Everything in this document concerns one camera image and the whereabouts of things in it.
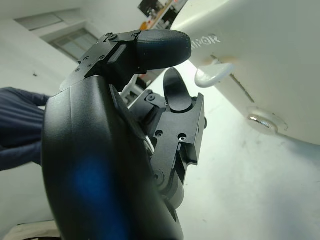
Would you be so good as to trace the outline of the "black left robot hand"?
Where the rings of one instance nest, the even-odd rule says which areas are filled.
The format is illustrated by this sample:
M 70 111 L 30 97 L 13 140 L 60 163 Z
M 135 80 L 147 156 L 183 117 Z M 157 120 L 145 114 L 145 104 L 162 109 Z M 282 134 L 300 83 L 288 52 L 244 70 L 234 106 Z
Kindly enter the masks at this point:
M 176 30 L 107 33 L 48 100 L 42 172 L 62 239 L 183 239 L 176 210 L 207 126 L 176 70 L 191 53 Z

